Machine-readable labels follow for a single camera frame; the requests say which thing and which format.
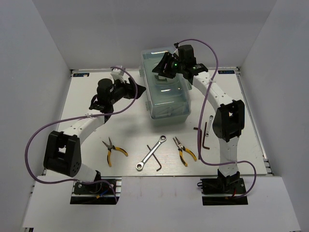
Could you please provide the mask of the green toolbox with clear lid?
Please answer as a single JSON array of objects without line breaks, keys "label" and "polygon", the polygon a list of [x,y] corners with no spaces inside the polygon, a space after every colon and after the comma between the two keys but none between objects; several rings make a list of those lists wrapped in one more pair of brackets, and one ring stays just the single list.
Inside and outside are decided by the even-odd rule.
[{"label": "green toolbox with clear lid", "polygon": [[191,113],[191,84],[179,74],[169,79],[152,72],[164,53],[173,51],[172,47],[141,51],[140,76],[146,87],[146,106],[154,126],[184,123]]}]

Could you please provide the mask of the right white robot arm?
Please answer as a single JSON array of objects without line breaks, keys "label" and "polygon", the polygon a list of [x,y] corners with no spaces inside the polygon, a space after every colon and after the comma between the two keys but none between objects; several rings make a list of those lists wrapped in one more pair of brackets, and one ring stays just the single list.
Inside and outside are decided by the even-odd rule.
[{"label": "right white robot arm", "polygon": [[166,52],[153,72],[166,78],[181,74],[197,88],[215,111],[212,123],[214,134],[219,140],[220,162],[218,164],[218,188],[230,192],[239,182],[237,145],[245,124],[245,105],[242,100],[229,97],[215,82],[214,76],[202,63],[197,63],[191,45],[176,43],[177,53]]}]

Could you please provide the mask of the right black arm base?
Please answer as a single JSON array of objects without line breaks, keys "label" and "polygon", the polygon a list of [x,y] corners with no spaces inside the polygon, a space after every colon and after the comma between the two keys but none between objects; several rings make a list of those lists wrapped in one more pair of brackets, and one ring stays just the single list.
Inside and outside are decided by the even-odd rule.
[{"label": "right black arm base", "polygon": [[218,178],[203,178],[197,183],[202,192],[203,206],[248,205],[243,178],[228,187],[219,183]]}]

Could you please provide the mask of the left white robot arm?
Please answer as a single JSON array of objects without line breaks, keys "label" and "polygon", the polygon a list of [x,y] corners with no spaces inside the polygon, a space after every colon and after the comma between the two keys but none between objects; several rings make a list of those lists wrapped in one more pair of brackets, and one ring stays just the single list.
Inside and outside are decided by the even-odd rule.
[{"label": "left white robot arm", "polygon": [[92,98],[86,118],[79,119],[63,131],[52,131],[47,140],[43,161],[45,169],[85,182],[92,193],[101,190],[98,171],[82,163],[81,145],[97,128],[104,125],[113,113],[113,105],[122,98],[138,99],[146,87],[129,82],[99,80],[97,93]]}]

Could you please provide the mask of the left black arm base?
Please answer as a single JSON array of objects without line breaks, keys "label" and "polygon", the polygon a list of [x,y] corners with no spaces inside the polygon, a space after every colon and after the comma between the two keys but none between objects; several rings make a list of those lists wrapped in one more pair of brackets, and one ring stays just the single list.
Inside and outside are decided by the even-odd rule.
[{"label": "left black arm base", "polygon": [[106,182],[84,185],[75,182],[72,188],[70,204],[72,205],[116,205],[121,193],[122,179],[107,178]]}]

